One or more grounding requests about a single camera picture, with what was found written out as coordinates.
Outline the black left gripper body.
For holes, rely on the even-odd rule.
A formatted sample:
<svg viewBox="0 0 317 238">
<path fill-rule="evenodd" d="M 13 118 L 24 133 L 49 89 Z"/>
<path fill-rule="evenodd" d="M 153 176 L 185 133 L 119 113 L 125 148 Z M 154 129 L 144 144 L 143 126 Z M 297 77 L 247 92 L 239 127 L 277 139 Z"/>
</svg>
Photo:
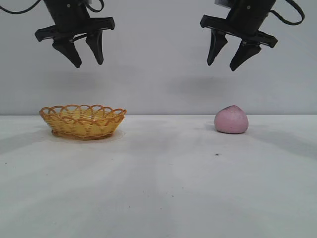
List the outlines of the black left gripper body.
<svg viewBox="0 0 317 238">
<path fill-rule="evenodd" d="M 46 0 L 44 3 L 54 25 L 35 32 L 39 42 L 45 39 L 80 39 L 115 28 L 112 17 L 91 17 L 86 0 Z"/>
</svg>

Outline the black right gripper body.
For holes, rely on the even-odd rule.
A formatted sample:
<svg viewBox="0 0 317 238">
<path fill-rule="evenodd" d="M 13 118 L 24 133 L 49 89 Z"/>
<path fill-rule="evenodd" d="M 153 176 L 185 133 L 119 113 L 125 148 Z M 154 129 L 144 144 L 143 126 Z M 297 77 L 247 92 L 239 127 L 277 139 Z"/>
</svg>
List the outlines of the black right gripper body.
<svg viewBox="0 0 317 238">
<path fill-rule="evenodd" d="M 274 48 L 277 39 L 259 30 L 274 4 L 274 0 L 235 0 L 226 18 L 204 15 L 200 25 Z"/>
</svg>

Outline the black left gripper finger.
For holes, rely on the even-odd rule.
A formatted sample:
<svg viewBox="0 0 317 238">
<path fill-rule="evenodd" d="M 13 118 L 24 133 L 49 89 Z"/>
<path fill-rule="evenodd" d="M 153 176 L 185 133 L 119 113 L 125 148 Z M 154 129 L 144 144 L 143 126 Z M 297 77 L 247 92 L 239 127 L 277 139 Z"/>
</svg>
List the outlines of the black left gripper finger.
<svg viewBox="0 0 317 238">
<path fill-rule="evenodd" d="M 53 48 L 69 59 L 76 68 L 81 66 L 81 59 L 73 42 L 68 39 L 54 39 Z"/>
<path fill-rule="evenodd" d="M 104 62 L 102 36 L 102 30 L 98 30 L 88 34 L 85 40 L 99 65 L 102 65 Z"/>
</svg>

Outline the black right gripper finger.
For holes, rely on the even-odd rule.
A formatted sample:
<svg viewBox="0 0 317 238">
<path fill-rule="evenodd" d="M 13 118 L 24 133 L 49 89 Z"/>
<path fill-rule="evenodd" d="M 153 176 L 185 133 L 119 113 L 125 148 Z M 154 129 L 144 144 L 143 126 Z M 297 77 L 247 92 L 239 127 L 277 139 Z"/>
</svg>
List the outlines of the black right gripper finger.
<svg viewBox="0 0 317 238">
<path fill-rule="evenodd" d="M 242 40 L 236 54 L 230 62 L 230 69 L 235 71 L 241 64 L 261 51 L 260 43 Z"/>
<path fill-rule="evenodd" d="M 211 44 L 207 57 L 207 64 L 210 66 L 218 56 L 222 48 L 227 44 L 226 33 L 211 29 Z"/>
</svg>

